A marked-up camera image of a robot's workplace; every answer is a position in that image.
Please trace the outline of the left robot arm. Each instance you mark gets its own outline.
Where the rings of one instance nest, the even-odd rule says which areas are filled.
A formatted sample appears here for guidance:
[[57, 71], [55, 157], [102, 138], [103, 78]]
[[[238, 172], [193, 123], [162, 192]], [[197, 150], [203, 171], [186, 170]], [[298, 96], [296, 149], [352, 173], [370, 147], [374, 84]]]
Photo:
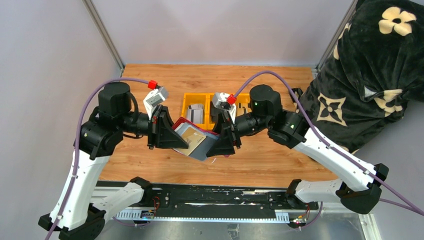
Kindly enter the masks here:
[[141, 177], [131, 179], [115, 193], [97, 201], [92, 194], [99, 176], [116, 146], [130, 137], [147, 138], [149, 149], [187, 149], [188, 143], [172, 128], [163, 102], [168, 93], [156, 81], [146, 82], [150, 92], [139, 110], [128, 78], [109, 80], [92, 93], [98, 98], [88, 121], [78, 120], [71, 169], [54, 209], [39, 218], [38, 224], [61, 240], [94, 240], [106, 223], [127, 207], [158, 207], [153, 186]]

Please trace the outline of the red leather card holder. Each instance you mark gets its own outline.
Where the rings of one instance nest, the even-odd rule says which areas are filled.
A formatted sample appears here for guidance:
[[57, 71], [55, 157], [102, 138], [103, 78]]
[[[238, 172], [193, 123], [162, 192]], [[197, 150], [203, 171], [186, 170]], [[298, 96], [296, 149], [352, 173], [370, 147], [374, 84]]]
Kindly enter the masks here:
[[188, 148], [172, 148], [172, 150], [201, 162], [209, 158], [207, 152], [219, 138], [218, 133], [202, 129], [184, 117], [180, 117], [172, 129], [188, 143]]

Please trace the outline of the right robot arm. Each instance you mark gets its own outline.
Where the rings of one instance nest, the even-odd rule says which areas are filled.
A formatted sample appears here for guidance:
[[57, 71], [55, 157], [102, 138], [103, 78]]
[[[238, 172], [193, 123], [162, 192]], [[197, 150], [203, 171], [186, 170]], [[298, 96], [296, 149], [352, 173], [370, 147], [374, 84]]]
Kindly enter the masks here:
[[240, 116], [236, 116], [236, 97], [232, 94], [217, 92], [212, 103], [219, 110], [213, 128], [219, 137], [207, 157], [233, 155], [240, 148], [242, 137], [267, 130], [275, 143], [305, 154], [336, 174], [337, 178], [329, 181], [294, 179], [283, 197], [290, 208], [327, 202], [368, 214], [380, 201], [388, 167], [360, 160], [309, 125], [301, 114], [284, 110], [280, 94], [270, 86], [254, 86], [249, 92], [251, 111]]

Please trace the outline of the tan logo card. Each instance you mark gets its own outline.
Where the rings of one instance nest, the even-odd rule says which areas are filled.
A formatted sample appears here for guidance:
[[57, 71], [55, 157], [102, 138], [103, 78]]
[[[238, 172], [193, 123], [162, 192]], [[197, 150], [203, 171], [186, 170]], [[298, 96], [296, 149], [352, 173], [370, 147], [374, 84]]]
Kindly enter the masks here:
[[188, 148], [181, 148], [179, 151], [186, 156], [189, 156], [205, 139], [206, 135], [201, 131], [188, 127], [183, 133], [182, 138], [187, 142]]

